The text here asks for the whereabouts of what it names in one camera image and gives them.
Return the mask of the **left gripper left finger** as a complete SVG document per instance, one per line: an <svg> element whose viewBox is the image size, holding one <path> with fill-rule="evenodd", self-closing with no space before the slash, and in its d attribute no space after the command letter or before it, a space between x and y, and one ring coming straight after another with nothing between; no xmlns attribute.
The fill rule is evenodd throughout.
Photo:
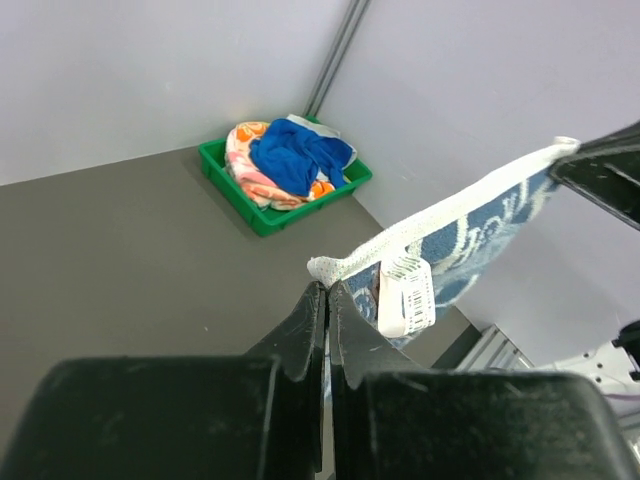
<svg viewBox="0 0 640 480"><path fill-rule="evenodd" d="M55 365L1 463L5 479L311 479L322 468L327 293L241 355Z"/></svg>

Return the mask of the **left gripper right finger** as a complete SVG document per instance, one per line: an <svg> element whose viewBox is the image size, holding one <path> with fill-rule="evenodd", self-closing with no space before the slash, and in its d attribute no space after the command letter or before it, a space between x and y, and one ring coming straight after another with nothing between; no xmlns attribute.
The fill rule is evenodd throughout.
<svg viewBox="0 0 640 480"><path fill-rule="evenodd" d="M635 479L607 401L563 372L428 370L328 294L338 479Z"/></svg>

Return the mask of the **blue white patterned towel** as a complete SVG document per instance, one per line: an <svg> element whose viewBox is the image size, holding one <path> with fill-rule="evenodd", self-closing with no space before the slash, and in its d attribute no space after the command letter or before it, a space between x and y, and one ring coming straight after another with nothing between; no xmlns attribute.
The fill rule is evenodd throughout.
<svg viewBox="0 0 640 480"><path fill-rule="evenodd" d="M551 165L579 147L576 139L557 137L393 224L347 257L315 257L307 269L326 287L343 282L361 316L403 348L443 317L536 217L558 188ZM399 256L417 259L429 270L423 290L427 311L414 320L387 321L379 312L380 273L387 260Z"/></svg>

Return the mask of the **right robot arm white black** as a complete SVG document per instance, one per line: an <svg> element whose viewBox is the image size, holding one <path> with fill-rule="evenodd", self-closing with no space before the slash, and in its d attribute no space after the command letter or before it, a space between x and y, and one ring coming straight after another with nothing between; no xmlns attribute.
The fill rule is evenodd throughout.
<svg viewBox="0 0 640 480"><path fill-rule="evenodd" d="M639 124L582 144L557 161L551 176L634 230L639 229ZM639 322L617 337L578 356L541 366L541 371L571 372L594 383L605 398L639 399Z"/></svg>

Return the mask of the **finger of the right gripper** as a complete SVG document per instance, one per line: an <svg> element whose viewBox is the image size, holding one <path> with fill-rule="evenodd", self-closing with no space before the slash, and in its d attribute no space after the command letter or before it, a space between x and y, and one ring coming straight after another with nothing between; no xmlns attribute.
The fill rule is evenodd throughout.
<svg viewBox="0 0 640 480"><path fill-rule="evenodd" d="M628 226L639 229L639 122L557 160L551 178Z"/></svg>

